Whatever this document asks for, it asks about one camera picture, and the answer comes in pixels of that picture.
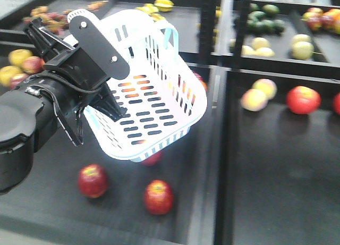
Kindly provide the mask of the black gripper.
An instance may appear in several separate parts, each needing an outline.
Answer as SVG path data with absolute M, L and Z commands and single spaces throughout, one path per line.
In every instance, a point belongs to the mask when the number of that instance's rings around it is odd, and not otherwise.
M 108 76 L 80 47 L 51 33 L 41 18 L 30 21 L 23 31 L 45 61 L 45 69 L 80 95 L 81 106 L 90 105 L 114 122 L 126 115 L 127 109 L 117 103 L 107 84 Z

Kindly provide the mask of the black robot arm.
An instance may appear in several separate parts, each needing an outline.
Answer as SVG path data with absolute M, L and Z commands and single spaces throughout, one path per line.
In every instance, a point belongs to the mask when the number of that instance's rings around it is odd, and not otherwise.
M 43 58 L 44 70 L 31 75 L 1 96 L 1 194 L 18 186 L 30 173 L 33 155 L 59 129 L 71 142 L 83 144 L 82 117 L 87 106 L 113 121 L 126 109 L 108 86 L 111 78 L 125 79 L 127 61 L 94 15 L 69 18 L 71 45 L 47 30 L 41 19 L 25 34 Z

